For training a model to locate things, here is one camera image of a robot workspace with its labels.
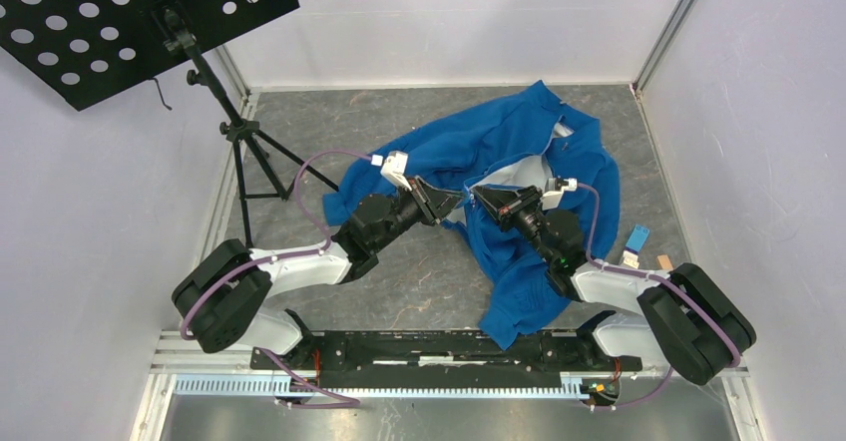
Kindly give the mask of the blue zip-up jacket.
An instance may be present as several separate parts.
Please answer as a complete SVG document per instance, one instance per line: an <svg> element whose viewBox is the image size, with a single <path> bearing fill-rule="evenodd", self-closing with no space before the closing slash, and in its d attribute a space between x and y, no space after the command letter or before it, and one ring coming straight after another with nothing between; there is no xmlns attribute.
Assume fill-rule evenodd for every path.
<svg viewBox="0 0 846 441"><path fill-rule="evenodd" d="M577 215L594 257L618 236L620 171L601 140L601 123L561 101L538 81L430 122L375 149L407 154L405 172L441 189L468 194L477 185L542 186L552 177L582 187L559 206ZM547 266L515 230L502 232L480 203L465 198L443 222L468 245L493 290L480 329L502 349L547 326L569 305L546 279Z"/></svg>

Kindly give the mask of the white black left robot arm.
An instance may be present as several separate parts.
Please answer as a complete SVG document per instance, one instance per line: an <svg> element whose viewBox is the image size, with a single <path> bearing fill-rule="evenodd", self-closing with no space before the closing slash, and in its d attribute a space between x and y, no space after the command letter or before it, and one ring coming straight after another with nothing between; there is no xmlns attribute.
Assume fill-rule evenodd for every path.
<svg viewBox="0 0 846 441"><path fill-rule="evenodd" d="M287 367L301 368L312 358L312 340L293 313L263 311L265 301L363 277L386 246L416 224L441 223L463 198L460 191L438 189L415 176L392 196L364 197L328 242L264 250L227 239L172 294L183 318L181 336L205 353L234 345L265 348Z"/></svg>

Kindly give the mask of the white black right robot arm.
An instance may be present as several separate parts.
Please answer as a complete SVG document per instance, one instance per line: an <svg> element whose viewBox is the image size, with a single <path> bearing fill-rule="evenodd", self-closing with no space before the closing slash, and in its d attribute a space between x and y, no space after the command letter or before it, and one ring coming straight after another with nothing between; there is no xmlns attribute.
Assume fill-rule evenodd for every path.
<svg viewBox="0 0 846 441"><path fill-rule="evenodd" d="M593 187L562 178L545 188L477 186L472 193L500 230L516 231L532 247L555 294L614 308L585 328L576 343L579 361L601 369L615 357L655 360L696 385L738 366L757 333L704 269L685 262L644 270L594 257L596 229L582 230L576 214L555 206L574 191L601 202Z"/></svg>

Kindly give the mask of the small white block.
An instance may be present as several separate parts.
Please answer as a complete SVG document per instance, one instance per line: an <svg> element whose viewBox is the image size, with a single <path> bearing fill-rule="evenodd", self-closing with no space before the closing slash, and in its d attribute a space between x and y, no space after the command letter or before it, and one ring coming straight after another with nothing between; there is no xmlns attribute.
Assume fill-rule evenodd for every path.
<svg viewBox="0 0 846 441"><path fill-rule="evenodd" d="M621 265L639 269L639 256L635 251L625 249L621 257Z"/></svg>

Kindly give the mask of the small blue block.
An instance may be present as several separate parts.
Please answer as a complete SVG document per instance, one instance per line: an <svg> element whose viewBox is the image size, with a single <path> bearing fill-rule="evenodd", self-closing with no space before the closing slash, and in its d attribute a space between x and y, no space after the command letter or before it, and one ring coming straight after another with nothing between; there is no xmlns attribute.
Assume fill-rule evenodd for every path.
<svg viewBox="0 0 846 441"><path fill-rule="evenodd" d="M649 235L650 230L646 226L636 224L625 243L625 251L639 254L647 242Z"/></svg>

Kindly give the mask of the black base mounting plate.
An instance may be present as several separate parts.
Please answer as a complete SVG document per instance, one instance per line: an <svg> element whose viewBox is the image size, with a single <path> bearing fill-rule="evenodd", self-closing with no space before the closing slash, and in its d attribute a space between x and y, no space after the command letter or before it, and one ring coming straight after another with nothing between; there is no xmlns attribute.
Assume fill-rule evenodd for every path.
<svg viewBox="0 0 846 441"><path fill-rule="evenodd" d="M561 375L639 371L639 358L606 355L584 334L544 329L507 349L478 330L307 334L281 361L323 388L554 388Z"/></svg>

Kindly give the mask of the long wooden block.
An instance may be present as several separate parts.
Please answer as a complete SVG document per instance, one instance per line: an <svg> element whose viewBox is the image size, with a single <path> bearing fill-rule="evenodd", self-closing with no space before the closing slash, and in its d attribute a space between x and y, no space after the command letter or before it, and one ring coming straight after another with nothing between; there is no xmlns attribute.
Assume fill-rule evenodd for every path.
<svg viewBox="0 0 846 441"><path fill-rule="evenodd" d="M670 270L672 270L672 269L673 269L673 264L672 264L672 262L671 262L671 260L670 260L670 258L669 258L669 256L668 256L668 255L666 255L666 254L661 254L661 255L659 255L659 256L656 258L656 260L657 260L657 262L658 262L659 267L660 267L662 270L667 270L667 271L670 271Z"/></svg>

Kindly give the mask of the black perforated music stand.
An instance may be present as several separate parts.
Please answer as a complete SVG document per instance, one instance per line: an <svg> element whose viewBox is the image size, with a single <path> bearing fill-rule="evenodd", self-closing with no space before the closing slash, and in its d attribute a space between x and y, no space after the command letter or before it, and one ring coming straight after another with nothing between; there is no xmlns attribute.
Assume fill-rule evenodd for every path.
<svg viewBox="0 0 846 441"><path fill-rule="evenodd" d="M298 0L1 0L1 45L78 111L191 62L188 84L208 88L226 114L221 133L235 151L253 154L271 196L286 201L293 187L267 155L277 141L241 115L205 54L298 7Z"/></svg>

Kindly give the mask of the aluminium frame rail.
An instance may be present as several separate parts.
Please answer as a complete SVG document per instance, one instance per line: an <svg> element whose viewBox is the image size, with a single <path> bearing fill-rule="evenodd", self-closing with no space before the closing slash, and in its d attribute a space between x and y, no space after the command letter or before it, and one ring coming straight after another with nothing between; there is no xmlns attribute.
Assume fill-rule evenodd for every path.
<svg viewBox="0 0 846 441"><path fill-rule="evenodd" d="M356 398L405 399L573 399L616 391L625 380L649 380L665 375L665 366L641 360L639 371L610 373L570 373L561 375L554 388L323 388L313 371L298 372L294 380L255 347L234 345L215 354L206 354L174 332L165 332L158 342L152 371L169 374L174 391L181 395L272 396L303 402L313 397L305 381L336 395Z"/></svg>

